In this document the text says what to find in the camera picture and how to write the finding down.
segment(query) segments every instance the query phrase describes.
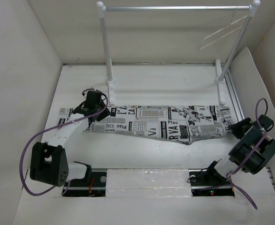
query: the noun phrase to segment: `newspaper print fabric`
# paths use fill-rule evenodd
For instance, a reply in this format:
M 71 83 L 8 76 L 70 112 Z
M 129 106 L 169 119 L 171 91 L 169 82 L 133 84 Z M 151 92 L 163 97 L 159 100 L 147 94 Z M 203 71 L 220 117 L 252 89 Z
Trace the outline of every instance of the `newspaper print fabric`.
M 109 107 L 111 115 L 87 127 L 87 132 L 115 133 L 176 141 L 189 145 L 194 141 L 222 137 L 234 124 L 229 108 L 219 105 L 131 105 Z M 58 124 L 68 121 L 73 108 L 61 108 Z

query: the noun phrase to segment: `white table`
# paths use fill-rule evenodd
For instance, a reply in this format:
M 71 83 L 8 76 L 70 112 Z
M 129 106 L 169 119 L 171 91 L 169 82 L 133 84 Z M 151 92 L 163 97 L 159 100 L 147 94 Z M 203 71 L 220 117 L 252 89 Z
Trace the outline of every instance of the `white table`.
M 217 105 L 211 65 L 113 66 L 116 105 Z M 94 87 L 107 94 L 105 66 L 64 66 L 46 128 L 56 125 L 61 107 L 82 102 L 81 91 Z M 234 91 L 227 105 L 241 117 Z M 55 131 L 44 134 L 46 141 Z M 185 146 L 115 134 L 82 133 L 70 160 L 93 168 L 205 168 L 237 143 L 232 135 Z M 22 192 L 15 225 L 22 224 L 275 224 L 275 191 L 266 169 L 255 176 L 238 172 L 234 179 L 255 200 L 259 210 L 237 191 L 236 197 L 60 197 L 55 188 L 41 197 Z M 27 182 L 33 191 L 47 185 Z

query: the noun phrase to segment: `metal rod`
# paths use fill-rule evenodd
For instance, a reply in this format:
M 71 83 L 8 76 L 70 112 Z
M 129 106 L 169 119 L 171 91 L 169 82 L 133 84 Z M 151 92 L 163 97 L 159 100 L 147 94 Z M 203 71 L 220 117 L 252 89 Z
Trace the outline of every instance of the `metal rod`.
M 105 7 L 106 12 L 139 12 L 139 11 L 248 11 L 250 6 L 165 6 L 165 7 Z
M 227 58 L 227 61 L 226 61 L 226 64 L 225 64 L 225 66 L 224 66 L 224 68 L 223 68 L 223 70 L 222 70 L 222 73 L 221 73 L 221 75 L 217 78 L 217 81 L 218 81 L 218 82 L 220 82 L 220 83 L 221 83 L 221 82 L 224 82 L 225 74 L 227 73 L 227 70 L 228 70 L 228 68 L 229 68 L 229 66 L 230 66 L 230 64 L 231 64 L 231 62 L 232 62 L 233 58 L 235 57 L 235 54 L 236 54 L 236 52 L 237 52 L 237 48 L 239 47 L 239 45 L 240 45 L 240 43 L 241 43 L 241 41 L 242 41 L 242 38 L 243 38 L 243 36 L 244 36 L 244 34 L 245 34 L 245 32 L 246 32 L 248 26 L 249 26 L 249 23 L 250 23 L 251 19 L 252 19 L 252 17 L 250 17 L 250 16 L 248 16 L 248 17 L 246 18 L 245 23 L 244 23 L 244 25 L 242 26 L 242 29 L 241 29 L 241 31 L 240 31 L 238 37 L 237 37 L 236 43 L 235 43 L 235 45 L 233 46 L 233 48 L 232 48 L 232 50 L 231 50 L 231 52 L 230 52 L 230 54 L 229 54 L 229 56 L 228 56 L 228 58 Z
M 104 46 L 105 62 L 106 62 L 106 67 L 107 67 L 107 80 L 108 81 L 113 81 L 104 17 L 100 18 L 100 24 L 101 24 L 101 33 L 102 33 L 102 39 L 103 39 L 103 46 Z

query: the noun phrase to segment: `red wire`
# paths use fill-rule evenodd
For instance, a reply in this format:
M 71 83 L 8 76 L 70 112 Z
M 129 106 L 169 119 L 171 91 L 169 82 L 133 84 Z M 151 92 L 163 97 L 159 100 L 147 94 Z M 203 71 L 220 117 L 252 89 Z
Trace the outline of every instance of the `red wire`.
M 92 179 L 92 183 L 91 183 L 90 188 L 89 188 L 89 193 L 91 193 L 91 192 L 92 192 L 92 191 L 91 191 L 91 188 L 92 188 L 92 184 L 94 183 L 94 180 L 95 180 L 95 178 L 93 177 L 93 179 Z

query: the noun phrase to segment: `white floor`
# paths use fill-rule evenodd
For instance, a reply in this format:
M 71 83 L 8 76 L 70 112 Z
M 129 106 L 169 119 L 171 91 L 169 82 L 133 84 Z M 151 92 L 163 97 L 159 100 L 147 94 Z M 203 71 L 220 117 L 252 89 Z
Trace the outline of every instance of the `white floor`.
M 116 105 L 217 105 L 214 66 L 113 66 Z M 46 127 L 56 125 L 61 107 L 82 102 L 81 91 L 94 87 L 107 94 L 105 66 L 64 66 Z M 228 93 L 227 104 L 233 111 Z M 54 134 L 43 136 L 46 141 Z M 195 142 L 190 146 L 114 134 L 82 133 L 70 160 L 93 168 L 204 168 L 231 150 L 237 139 Z M 275 191 L 264 169 L 233 179 L 249 192 L 259 210 L 236 197 L 60 197 L 61 189 L 32 197 L 22 192 L 15 225 L 31 224 L 275 224 Z M 47 185 L 27 182 L 33 191 Z

